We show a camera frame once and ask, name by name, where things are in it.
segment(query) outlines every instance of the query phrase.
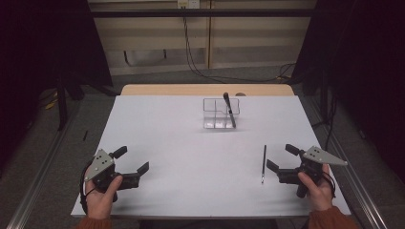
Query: sleeve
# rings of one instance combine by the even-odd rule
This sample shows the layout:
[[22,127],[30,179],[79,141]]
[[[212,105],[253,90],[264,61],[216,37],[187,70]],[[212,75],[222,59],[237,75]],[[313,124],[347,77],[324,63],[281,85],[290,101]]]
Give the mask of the sleeve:
[[90,219],[83,218],[75,229],[111,229],[112,222],[110,219]]
[[309,229],[357,229],[356,223],[343,215],[333,206],[326,211],[314,211],[309,214]]

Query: black pen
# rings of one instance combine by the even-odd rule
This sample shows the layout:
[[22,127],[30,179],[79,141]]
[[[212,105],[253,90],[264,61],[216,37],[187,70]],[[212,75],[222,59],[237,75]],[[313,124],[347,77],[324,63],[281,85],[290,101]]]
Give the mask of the black pen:
[[266,148],[267,146],[265,145],[265,151],[263,152],[262,184],[265,183]]
[[229,115],[230,115],[230,120],[232,121],[232,126],[233,126],[233,128],[236,128],[235,117],[233,116],[232,109],[230,108],[230,100],[229,100],[228,93],[224,93],[224,100],[225,100],[226,106],[229,109],[228,111],[229,111]]

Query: table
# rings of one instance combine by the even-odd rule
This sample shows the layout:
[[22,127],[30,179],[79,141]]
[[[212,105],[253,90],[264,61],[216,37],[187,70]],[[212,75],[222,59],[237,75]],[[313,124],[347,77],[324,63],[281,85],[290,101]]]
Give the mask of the table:
[[[133,173],[146,161],[150,161],[150,170],[141,178],[138,189],[118,192],[112,215],[137,219],[268,219],[307,215],[307,201],[295,196],[296,185],[280,184],[268,169],[265,183],[261,183],[264,145],[266,158],[280,168],[295,168],[300,162],[284,150],[287,143],[304,150],[319,146],[299,98],[292,95],[289,86],[276,86],[125,87],[122,94],[146,95],[117,97],[98,148],[113,152],[127,145],[129,152],[116,160],[118,172]],[[207,95],[178,95],[203,94],[203,88]],[[283,93],[271,90],[276,88]],[[235,93],[248,94],[238,97],[238,128],[204,129],[203,99],[221,97],[224,90],[231,97]],[[334,204],[349,215],[338,186],[336,196]],[[72,215],[84,215],[78,201]]]

